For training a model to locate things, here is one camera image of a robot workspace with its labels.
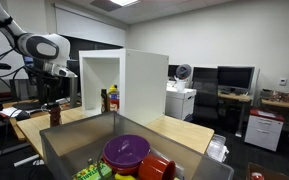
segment cardboard box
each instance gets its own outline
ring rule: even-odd
[[[289,180],[289,177],[282,173],[271,171],[269,169],[264,168],[263,166],[249,162],[246,180],[251,180],[252,172],[261,173],[264,176],[265,180]]]

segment brown bottle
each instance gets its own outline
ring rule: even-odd
[[[61,121],[61,107],[59,103],[48,103],[47,109],[49,109],[48,113],[50,114],[50,127],[58,126],[62,124]]]

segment green object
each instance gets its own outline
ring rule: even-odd
[[[105,179],[109,178],[112,175],[112,169],[109,168],[104,162],[100,162],[100,168],[102,175]],[[97,170],[97,164],[91,164],[85,169],[82,169],[80,172],[76,173],[73,176],[73,180],[100,180],[101,176]]]

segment white cabinet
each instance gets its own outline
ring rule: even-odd
[[[193,114],[195,95],[195,89],[177,92],[176,88],[167,87],[165,115],[185,120]]]
[[[130,49],[80,51],[82,109],[101,113],[101,89],[120,92],[119,113],[142,125],[165,111],[168,56]]]
[[[251,110],[245,142],[276,151],[284,118],[280,115],[270,117],[265,115],[267,114],[259,113],[257,109]]]

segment metal stand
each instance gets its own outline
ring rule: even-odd
[[[244,120],[244,113],[245,113],[245,102],[242,102],[240,120],[239,120],[239,123],[238,123],[237,131],[235,133],[235,136],[237,136],[237,137],[242,137],[242,125],[243,125],[243,120]]]
[[[70,78],[70,108],[77,107],[78,77]]]

